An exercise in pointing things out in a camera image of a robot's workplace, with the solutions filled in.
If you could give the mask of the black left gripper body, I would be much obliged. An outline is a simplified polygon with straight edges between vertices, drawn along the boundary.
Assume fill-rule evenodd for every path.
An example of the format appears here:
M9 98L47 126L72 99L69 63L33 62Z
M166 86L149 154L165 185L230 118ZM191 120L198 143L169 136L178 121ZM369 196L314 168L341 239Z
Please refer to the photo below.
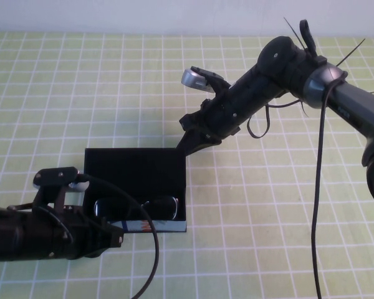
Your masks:
M107 221L86 216L80 206L66 205L61 216L68 231L53 241L55 259L95 258L112 246L113 227Z

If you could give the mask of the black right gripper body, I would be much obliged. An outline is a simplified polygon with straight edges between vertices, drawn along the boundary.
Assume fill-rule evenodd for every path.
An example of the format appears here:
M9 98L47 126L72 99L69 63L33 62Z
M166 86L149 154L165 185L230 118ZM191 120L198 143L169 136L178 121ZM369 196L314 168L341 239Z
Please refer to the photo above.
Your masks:
M236 99L220 102L206 99L198 111L185 114L180 119L180 124L184 131L197 130L204 136L223 140L240 131L239 110L240 103Z

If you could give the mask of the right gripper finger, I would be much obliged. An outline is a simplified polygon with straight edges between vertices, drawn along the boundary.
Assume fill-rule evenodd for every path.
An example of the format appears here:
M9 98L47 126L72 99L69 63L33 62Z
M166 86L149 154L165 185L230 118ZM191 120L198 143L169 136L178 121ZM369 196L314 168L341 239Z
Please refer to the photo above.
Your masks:
M217 146L222 143L222 140L216 138L190 138L185 144L185 155L189 156L198 151Z
M176 148L179 150L196 150L199 146L199 131L188 130L185 131L183 137L177 144Z

